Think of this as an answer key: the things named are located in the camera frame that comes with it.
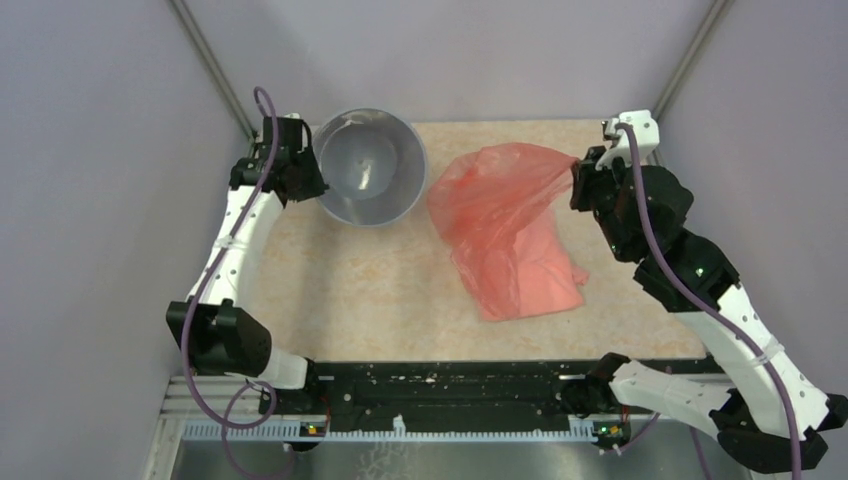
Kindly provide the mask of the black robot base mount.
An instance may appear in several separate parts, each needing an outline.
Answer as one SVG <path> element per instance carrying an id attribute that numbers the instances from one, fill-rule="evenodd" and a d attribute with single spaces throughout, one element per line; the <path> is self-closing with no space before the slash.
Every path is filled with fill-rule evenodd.
<path id="1" fill-rule="evenodd" d="M 315 415 L 333 433 L 388 431 L 396 417 L 411 433 L 564 432 L 590 416 L 632 419 L 591 394 L 594 360 L 315 362 L 301 390 L 260 396 L 259 410 Z"/>

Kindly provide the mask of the translucent red trash bag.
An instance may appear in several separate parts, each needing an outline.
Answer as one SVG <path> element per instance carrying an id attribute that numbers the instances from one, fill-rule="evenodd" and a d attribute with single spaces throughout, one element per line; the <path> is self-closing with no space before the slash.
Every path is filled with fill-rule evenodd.
<path id="1" fill-rule="evenodd" d="M 517 311 L 513 242 L 544 210 L 553 212 L 577 162 L 552 148 L 505 143 L 456 158 L 431 186 L 431 221 L 479 312 Z"/>

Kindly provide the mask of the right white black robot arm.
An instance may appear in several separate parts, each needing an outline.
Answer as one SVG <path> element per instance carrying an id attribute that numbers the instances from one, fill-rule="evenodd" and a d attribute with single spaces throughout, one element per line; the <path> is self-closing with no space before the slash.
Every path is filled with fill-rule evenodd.
<path id="1" fill-rule="evenodd" d="M 594 153 L 572 169 L 570 206 L 591 213 L 635 281 L 696 333 L 730 379 L 720 387 L 653 369 L 616 353 L 561 393 L 579 417 L 644 408 L 693 427 L 734 460 L 762 473 L 815 468 L 823 433 L 846 424 L 847 400 L 810 383 L 754 310 L 722 250 L 684 227 L 692 193 L 667 169 L 633 171 Z"/>

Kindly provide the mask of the grey plastic trash bin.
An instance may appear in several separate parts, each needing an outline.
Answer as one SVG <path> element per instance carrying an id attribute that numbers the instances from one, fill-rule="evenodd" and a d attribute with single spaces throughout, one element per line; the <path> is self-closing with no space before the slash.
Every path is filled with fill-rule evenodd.
<path id="1" fill-rule="evenodd" d="M 313 148 L 329 189 L 318 198 L 329 216 L 355 226 L 390 225 L 418 203 L 429 161 L 417 130 L 373 107 L 354 108 L 324 123 Z"/>

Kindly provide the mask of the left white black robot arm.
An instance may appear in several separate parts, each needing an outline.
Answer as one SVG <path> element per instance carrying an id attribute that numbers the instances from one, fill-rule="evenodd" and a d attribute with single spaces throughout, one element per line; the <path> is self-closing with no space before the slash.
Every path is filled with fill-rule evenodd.
<path id="1" fill-rule="evenodd" d="M 189 369 L 266 382 L 302 414 L 321 397 L 308 378 L 310 361 L 274 346 L 250 308 L 265 243 L 284 207 L 326 189 L 308 124 L 296 113 L 264 118 L 254 154 L 230 171 L 223 221 L 200 278 L 166 312 Z"/>

